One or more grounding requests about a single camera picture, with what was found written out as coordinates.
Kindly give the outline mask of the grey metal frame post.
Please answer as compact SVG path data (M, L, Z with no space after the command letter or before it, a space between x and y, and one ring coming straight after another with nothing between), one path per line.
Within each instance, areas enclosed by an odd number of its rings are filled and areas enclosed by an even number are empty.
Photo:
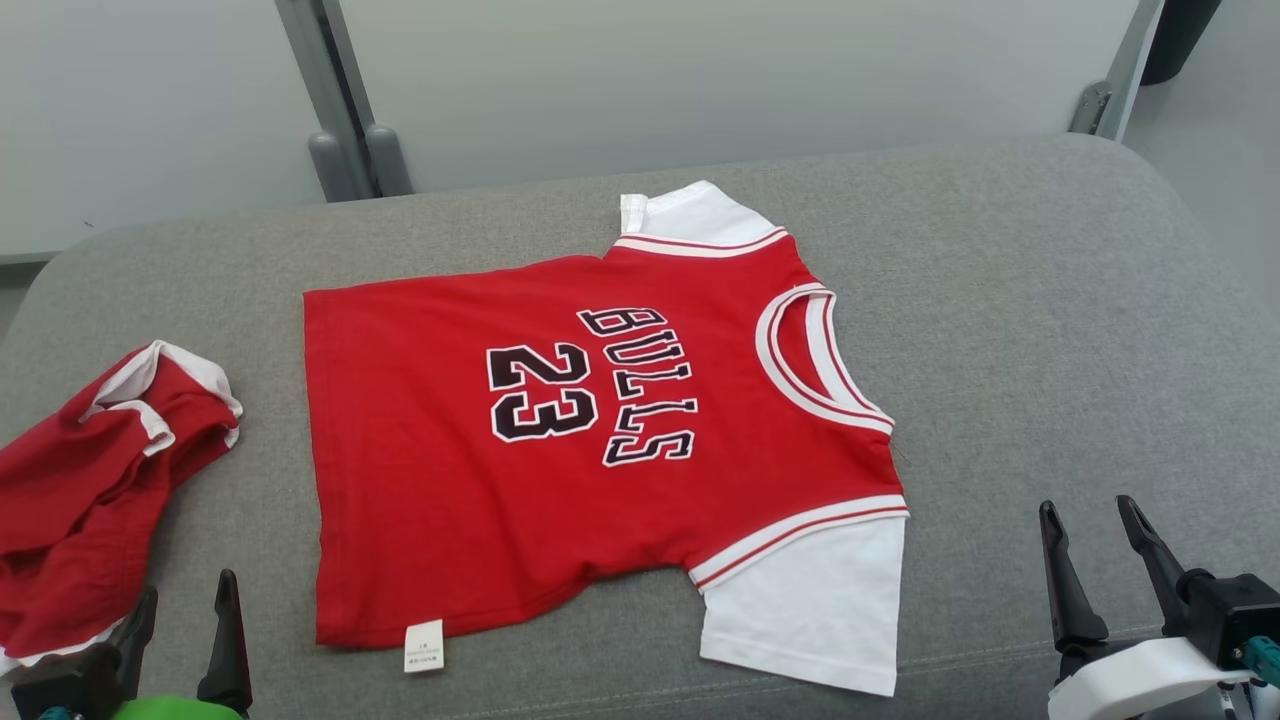
M273 0L320 129L306 146L328 202L415 192L399 136L375 119L340 0Z

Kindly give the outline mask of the red shorts with white stripe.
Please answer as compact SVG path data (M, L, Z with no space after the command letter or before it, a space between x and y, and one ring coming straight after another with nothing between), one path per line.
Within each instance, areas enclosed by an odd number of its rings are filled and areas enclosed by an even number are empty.
M156 340L0 448L0 676L131 614L170 497L242 415L220 365Z

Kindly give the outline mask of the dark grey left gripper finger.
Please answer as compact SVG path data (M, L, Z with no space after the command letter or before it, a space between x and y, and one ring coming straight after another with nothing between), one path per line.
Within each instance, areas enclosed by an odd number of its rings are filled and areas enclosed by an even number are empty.
M212 607L218 628L207 671L197 685L196 700L228 708L237 716L248 716L253 692L239 587L230 569L220 571Z
M145 651L154 637L157 614L157 588L146 585L131 614L105 642L105 703L136 700Z

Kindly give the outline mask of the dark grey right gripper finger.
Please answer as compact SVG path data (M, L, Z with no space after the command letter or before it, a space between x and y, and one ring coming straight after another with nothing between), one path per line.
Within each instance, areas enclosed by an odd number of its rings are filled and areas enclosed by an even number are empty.
M1161 614L1165 637L1185 637L1190 629L1190 605L1184 577L1188 570L1152 527L1138 502L1129 495L1116 497L1119 515L1130 547L1146 565Z
M1038 509L1053 647L1060 653L1101 646L1108 638L1105 620L1092 609L1070 559L1069 536L1050 500Z

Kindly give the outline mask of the red Bulls 23 jersey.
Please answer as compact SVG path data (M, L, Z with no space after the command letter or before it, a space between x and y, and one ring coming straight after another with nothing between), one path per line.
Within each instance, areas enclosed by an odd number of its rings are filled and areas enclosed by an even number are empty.
M684 570L700 655L890 697L908 502L836 296L700 181L602 256L314 290L319 644L529 621Z

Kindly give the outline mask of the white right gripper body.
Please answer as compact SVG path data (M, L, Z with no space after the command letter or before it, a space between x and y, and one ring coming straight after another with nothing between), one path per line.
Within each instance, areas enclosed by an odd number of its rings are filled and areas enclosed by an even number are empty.
M1253 720L1253 643L1224 659L1181 637L1111 643L1057 633L1048 720Z

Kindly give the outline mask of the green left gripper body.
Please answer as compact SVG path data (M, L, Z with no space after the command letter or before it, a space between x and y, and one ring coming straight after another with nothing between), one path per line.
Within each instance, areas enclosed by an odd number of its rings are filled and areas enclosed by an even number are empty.
M123 703L110 720L244 720L225 705L177 694L156 694Z

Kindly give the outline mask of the grey frame post with latch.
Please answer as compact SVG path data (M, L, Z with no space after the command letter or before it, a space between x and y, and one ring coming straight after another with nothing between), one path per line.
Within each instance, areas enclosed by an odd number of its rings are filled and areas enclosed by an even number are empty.
M1106 77L1085 86L1068 132L1123 141L1165 4L1138 0Z

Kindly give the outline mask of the black cylindrical object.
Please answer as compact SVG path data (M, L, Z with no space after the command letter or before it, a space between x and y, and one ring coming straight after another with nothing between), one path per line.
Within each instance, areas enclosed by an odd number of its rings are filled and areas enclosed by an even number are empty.
M1140 86L1175 78L1221 5L1222 0L1165 0Z

